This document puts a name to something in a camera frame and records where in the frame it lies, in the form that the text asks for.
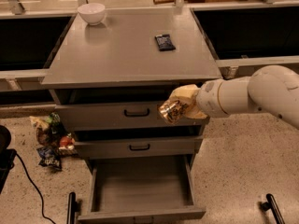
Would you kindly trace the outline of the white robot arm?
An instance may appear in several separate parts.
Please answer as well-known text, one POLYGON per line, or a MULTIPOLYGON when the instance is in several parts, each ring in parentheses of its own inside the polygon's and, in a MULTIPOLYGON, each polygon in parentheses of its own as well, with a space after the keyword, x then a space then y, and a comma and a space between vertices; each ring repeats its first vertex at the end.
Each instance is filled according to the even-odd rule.
POLYGON ((250 77, 215 79, 200 87, 181 86, 169 100, 166 114, 171 122, 267 112, 299 128, 299 74, 284 66, 269 65, 250 77))

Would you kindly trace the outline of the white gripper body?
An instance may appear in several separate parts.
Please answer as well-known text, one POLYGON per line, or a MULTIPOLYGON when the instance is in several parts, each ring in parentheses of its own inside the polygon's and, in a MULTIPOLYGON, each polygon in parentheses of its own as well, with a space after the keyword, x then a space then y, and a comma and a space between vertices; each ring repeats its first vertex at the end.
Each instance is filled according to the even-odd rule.
POLYGON ((224 111, 219 102, 219 88, 222 80, 216 79, 205 82, 197 94, 196 102, 200 110, 212 118, 221 118, 224 111))

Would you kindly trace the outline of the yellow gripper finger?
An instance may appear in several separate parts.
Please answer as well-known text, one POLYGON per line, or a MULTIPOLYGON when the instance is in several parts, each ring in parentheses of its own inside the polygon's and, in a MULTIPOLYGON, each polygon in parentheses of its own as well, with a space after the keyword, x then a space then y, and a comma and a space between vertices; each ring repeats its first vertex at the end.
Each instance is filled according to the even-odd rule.
POLYGON ((180 86, 171 92, 169 99, 171 101, 180 101, 183 104, 191 105, 195 102, 199 91, 200 89, 195 84, 180 86))
POLYGON ((205 114, 196 103, 188 104, 185 108, 184 116, 188 119, 206 119, 205 114))

